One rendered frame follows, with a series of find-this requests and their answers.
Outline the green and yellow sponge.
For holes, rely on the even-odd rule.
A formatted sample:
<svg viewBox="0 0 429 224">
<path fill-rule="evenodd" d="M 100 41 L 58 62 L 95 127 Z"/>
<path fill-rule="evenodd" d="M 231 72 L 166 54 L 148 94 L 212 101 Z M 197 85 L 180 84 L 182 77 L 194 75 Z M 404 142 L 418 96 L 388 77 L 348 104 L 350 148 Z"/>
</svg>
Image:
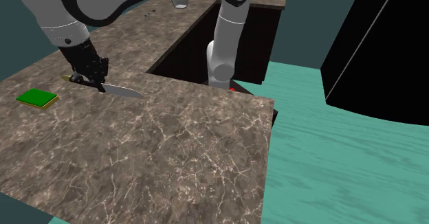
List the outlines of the green and yellow sponge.
<svg viewBox="0 0 429 224">
<path fill-rule="evenodd" d="M 31 107 L 47 109 L 59 100 L 59 96 L 55 93 L 32 88 L 17 97 L 16 100 Z"/>
</svg>

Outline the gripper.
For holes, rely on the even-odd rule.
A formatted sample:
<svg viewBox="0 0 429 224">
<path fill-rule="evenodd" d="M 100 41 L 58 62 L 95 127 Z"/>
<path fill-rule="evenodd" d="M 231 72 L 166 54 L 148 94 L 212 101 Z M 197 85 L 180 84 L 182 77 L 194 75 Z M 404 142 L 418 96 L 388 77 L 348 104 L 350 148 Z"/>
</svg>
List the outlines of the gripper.
<svg viewBox="0 0 429 224">
<path fill-rule="evenodd" d="M 106 92 L 100 82 L 104 82 L 108 75 L 109 59 L 98 55 L 90 38 L 72 47 L 59 47 L 59 50 L 74 70 L 69 77 L 70 82 L 84 84 L 87 82 L 84 75 L 92 87 L 101 93 Z"/>
</svg>

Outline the kitchen knife with yellow handle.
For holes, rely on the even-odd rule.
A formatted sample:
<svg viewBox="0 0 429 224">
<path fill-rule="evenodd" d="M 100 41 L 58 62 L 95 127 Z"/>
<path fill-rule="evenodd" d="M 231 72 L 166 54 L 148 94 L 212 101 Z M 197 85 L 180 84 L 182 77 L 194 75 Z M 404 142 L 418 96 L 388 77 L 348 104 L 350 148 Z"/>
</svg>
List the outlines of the kitchen knife with yellow handle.
<svg viewBox="0 0 429 224">
<path fill-rule="evenodd" d="M 70 82 L 69 81 L 69 77 L 70 76 L 61 76 L 61 78 L 64 81 L 67 81 L 67 82 Z M 79 84 L 79 85 L 84 85 L 84 86 L 87 86 L 87 87 L 92 87 L 89 84 L 88 80 L 87 80 L 86 83 Z M 110 94 L 113 94 L 113 95 L 116 95 L 116 96 L 124 96 L 124 97 L 128 97 L 128 98 L 139 98 L 139 99 L 143 98 L 143 95 L 141 93 L 139 93 L 136 90 L 130 89 L 130 88 L 120 87 L 120 86 L 116 86 L 116 85 L 110 85 L 110 84 L 107 84 L 107 83 L 102 83 L 102 85 L 103 85 L 103 87 L 106 90 L 105 93 L 110 93 Z"/>
</svg>

